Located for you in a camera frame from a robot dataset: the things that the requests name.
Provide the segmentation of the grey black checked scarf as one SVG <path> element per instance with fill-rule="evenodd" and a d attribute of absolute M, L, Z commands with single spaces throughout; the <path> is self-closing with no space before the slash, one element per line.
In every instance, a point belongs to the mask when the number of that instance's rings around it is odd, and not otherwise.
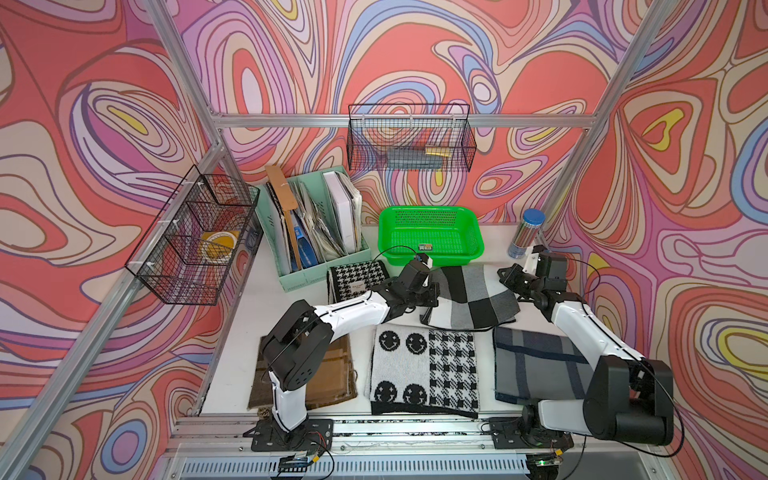
<path fill-rule="evenodd" d="M 436 269 L 438 305 L 423 307 L 419 321 L 439 330 L 482 332 L 515 321 L 520 312 L 516 295 L 496 277 L 495 268 L 467 264 Z"/>

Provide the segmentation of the smiley face houndstooth scarf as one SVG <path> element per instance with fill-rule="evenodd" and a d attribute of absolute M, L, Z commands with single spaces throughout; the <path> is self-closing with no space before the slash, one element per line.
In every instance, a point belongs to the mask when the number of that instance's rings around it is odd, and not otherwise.
<path fill-rule="evenodd" d="M 375 330 L 371 413 L 451 414 L 480 408 L 474 335 L 387 323 Z"/>

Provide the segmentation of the grey navy plaid scarf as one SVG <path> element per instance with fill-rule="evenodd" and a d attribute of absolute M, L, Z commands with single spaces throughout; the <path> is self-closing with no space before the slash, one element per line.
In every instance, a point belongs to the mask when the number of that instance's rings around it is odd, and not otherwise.
<path fill-rule="evenodd" d="M 498 327 L 493 347 L 496 400 L 530 405 L 585 398 L 592 368 L 570 339 Z"/>

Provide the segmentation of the brown plaid scarf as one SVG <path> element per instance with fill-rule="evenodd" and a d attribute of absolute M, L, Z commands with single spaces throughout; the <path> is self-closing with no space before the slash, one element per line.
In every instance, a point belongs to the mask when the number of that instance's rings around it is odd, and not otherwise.
<path fill-rule="evenodd" d="M 247 404 L 249 410 L 265 409 L 273 404 L 272 386 L 262 353 L 265 343 L 266 337 L 263 336 L 259 341 L 255 376 Z M 345 336 L 330 344 L 317 374 L 307 384 L 306 408 L 314 410 L 356 398 L 356 380 L 350 341 Z"/>

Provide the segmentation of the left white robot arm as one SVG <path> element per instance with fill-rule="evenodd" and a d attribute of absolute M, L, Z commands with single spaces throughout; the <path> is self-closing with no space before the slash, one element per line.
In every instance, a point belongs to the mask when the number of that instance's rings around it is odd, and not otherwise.
<path fill-rule="evenodd" d="M 439 285 L 430 280 L 431 259 L 420 253 L 398 276 L 349 300 L 312 306 L 290 305 L 259 348 L 272 386 L 273 424 L 291 433 L 308 418 L 306 385 L 330 344 L 356 330 L 392 321 L 418 307 L 439 304 Z"/>

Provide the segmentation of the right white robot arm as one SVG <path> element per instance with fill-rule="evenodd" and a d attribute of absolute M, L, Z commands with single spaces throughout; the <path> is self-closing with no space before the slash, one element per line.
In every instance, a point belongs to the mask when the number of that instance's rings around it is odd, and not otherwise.
<path fill-rule="evenodd" d="M 532 424 L 626 445 L 671 444 L 677 409 L 670 367 L 630 347 L 597 319 L 581 295 L 567 290 L 567 263 L 564 256 L 542 252 L 533 273 L 520 264 L 497 271 L 499 282 L 532 302 L 592 369 L 582 399 L 540 400 Z"/>

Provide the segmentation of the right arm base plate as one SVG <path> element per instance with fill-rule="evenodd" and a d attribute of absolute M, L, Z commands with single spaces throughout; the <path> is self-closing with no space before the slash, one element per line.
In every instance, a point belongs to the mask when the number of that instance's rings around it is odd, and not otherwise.
<path fill-rule="evenodd" d="M 497 450 L 549 449 L 569 450 L 574 446 L 566 432 L 549 430 L 523 417 L 493 417 L 488 421 L 489 433 Z"/>

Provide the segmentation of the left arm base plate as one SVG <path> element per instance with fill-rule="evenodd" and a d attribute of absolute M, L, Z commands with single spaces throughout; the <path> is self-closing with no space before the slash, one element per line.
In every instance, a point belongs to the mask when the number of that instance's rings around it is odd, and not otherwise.
<path fill-rule="evenodd" d="M 334 421 L 309 418 L 291 432 L 284 431 L 276 420 L 260 420 L 242 434 L 251 440 L 253 452 L 321 451 L 332 446 Z"/>

